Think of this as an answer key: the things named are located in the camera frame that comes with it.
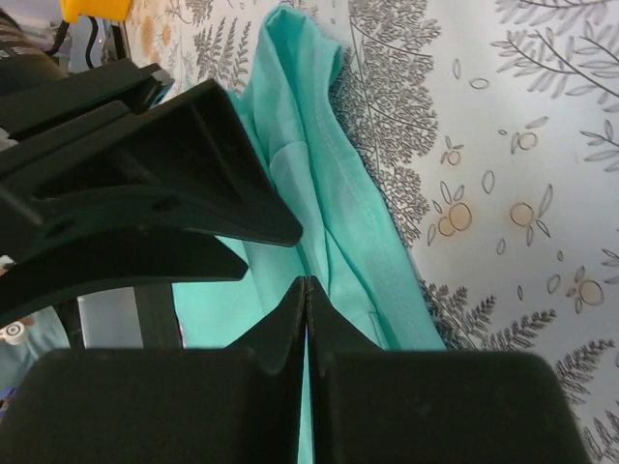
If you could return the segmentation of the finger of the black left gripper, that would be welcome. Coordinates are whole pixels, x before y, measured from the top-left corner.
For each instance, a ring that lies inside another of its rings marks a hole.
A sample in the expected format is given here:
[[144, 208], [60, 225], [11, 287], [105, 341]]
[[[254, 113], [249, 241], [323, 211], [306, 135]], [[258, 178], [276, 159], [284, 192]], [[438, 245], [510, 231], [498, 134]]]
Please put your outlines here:
[[217, 238], [172, 229], [96, 234], [17, 264], [1, 277], [1, 324], [78, 296], [122, 287], [233, 281], [246, 262]]

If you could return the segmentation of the teal t shirt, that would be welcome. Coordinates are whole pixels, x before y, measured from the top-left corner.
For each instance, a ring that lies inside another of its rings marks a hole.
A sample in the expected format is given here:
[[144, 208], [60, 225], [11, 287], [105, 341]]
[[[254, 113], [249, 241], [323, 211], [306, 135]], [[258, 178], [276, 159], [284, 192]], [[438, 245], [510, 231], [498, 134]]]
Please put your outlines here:
[[278, 7], [266, 15], [249, 83], [231, 102], [303, 235], [294, 247], [228, 240], [248, 263], [243, 279], [175, 285], [186, 347], [230, 344], [279, 304], [296, 277], [315, 276], [378, 346], [443, 348], [381, 192], [330, 105], [342, 57], [306, 14]]

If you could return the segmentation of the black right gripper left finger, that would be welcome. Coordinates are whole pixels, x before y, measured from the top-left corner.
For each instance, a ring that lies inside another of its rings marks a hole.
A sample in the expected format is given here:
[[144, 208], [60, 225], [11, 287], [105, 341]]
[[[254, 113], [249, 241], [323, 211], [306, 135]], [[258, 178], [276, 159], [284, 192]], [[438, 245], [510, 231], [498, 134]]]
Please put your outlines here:
[[307, 282], [222, 349], [48, 353], [1, 423], [5, 463], [294, 463]]

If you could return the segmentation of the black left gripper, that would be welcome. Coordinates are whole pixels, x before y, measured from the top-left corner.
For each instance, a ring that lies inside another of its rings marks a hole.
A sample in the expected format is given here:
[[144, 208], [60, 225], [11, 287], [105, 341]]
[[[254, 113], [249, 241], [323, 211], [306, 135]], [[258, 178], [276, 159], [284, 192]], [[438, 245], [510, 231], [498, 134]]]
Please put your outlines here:
[[228, 95], [207, 82], [153, 107], [171, 84], [128, 59], [74, 75], [34, 55], [2, 60], [2, 246], [132, 228], [295, 245], [301, 224]]

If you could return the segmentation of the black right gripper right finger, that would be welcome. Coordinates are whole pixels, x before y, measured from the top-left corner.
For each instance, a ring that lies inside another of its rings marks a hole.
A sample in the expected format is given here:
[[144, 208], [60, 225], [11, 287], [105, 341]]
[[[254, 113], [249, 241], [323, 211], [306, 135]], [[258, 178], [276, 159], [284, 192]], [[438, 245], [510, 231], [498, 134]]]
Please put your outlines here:
[[318, 463], [585, 463], [550, 366], [500, 351], [394, 351], [306, 281]]

